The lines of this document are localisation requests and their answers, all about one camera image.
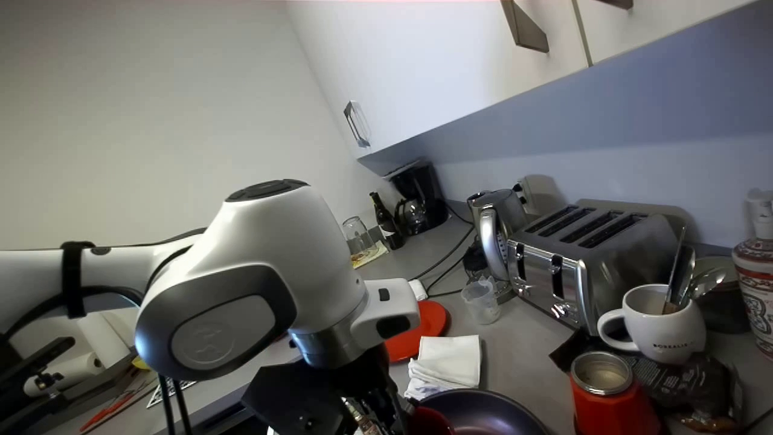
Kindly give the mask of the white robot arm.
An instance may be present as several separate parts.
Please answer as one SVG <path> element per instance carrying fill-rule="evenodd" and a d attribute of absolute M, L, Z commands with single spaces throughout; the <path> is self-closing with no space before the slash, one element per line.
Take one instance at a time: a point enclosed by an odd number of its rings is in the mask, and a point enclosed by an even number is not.
<path fill-rule="evenodd" d="M 159 375 L 171 434 L 191 428 L 183 381 L 229 375 L 282 340 L 335 406 L 373 412 L 387 435 L 409 430 L 385 342 L 419 324 L 416 295 L 404 278 L 360 278 L 328 204 L 299 180 L 240 190 L 207 228 L 165 242 L 5 250 L 0 292 L 5 332 L 133 302 L 136 350 Z"/>

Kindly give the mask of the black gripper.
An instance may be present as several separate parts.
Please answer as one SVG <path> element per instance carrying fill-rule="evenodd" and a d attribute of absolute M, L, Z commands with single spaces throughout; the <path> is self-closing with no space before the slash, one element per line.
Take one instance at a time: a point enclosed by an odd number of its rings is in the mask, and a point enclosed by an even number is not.
<path fill-rule="evenodd" d="M 304 360 L 262 369 L 242 396 L 242 405 L 277 435 L 352 435 L 357 423 L 346 402 L 373 417 L 387 435 L 406 435 L 406 412 L 389 378 L 385 346 L 335 371 L 319 371 Z"/>

